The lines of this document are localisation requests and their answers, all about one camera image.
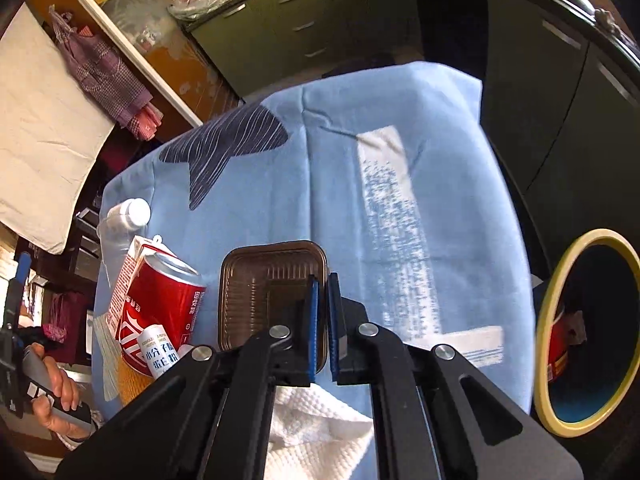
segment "brown plastic tray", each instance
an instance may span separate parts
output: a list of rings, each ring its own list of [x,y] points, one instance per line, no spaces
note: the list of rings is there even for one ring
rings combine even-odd
[[[283,308],[305,299],[310,274],[319,282],[318,371],[327,354],[324,320],[327,264],[324,251],[307,240],[241,247],[231,251],[220,270],[218,343],[242,346],[253,334],[277,324]]]

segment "plastic bag on counter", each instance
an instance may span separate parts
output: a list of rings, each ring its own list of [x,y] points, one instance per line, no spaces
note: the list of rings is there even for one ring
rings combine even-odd
[[[175,0],[169,5],[168,10],[178,20],[192,22],[223,6],[229,0]]]

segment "finger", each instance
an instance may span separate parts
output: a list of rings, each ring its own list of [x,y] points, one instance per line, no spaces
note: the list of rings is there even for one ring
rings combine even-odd
[[[46,396],[37,397],[31,402],[31,407],[33,408],[33,414],[38,419],[38,422],[50,430],[52,417],[49,399],[47,399]]]
[[[71,409],[75,410],[78,407],[78,403],[80,402],[80,388],[78,388],[78,385],[73,379],[69,378],[69,382],[71,383],[71,389],[74,393],[74,398],[71,401]]]
[[[60,368],[58,368],[58,364],[55,359],[50,356],[46,356],[42,362],[44,362],[47,367],[47,372],[49,372],[49,381],[51,381],[51,391],[56,397],[62,396],[62,375],[60,374]]]
[[[31,343],[31,348],[33,348],[34,353],[40,359],[44,359],[44,346],[42,346],[40,343]]]
[[[64,370],[60,370],[60,376],[62,377],[62,395],[60,395],[60,404],[62,409],[66,412],[71,409],[71,402],[74,400],[74,391],[71,386],[71,379]]]

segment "human hand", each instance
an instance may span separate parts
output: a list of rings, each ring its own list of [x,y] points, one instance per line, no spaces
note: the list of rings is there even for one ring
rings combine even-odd
[[[78,390],[78,385],[73,379],[69,378],[64,370],[58,368],[58,364],[53,357],[44,357],[44,346],[34,343],[31,347],[47,367],[49,380],[51,381],[51,389],[56,397],[60,397],[62,408],[66,412],[69,410],[75,410],[80,402],[80,391]],[[54,415],[49,399],[47,399],[46,396],[33,399],[31,401],[31,407],[33,408],[33,413],[38,419],[38,422],[48,430],[68,436],[75,440],[89,437],[89,431],[82,430],[75,424],[71,424],[69,421]]]

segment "triangular cutout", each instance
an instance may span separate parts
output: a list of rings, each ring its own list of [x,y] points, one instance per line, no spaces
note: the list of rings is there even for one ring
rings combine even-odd
[[[518,419],[511,415],[473,377],[463,377],[460,384],[476,416],[482,437],[488,446],[496,446],[522,432],[522,424]]]

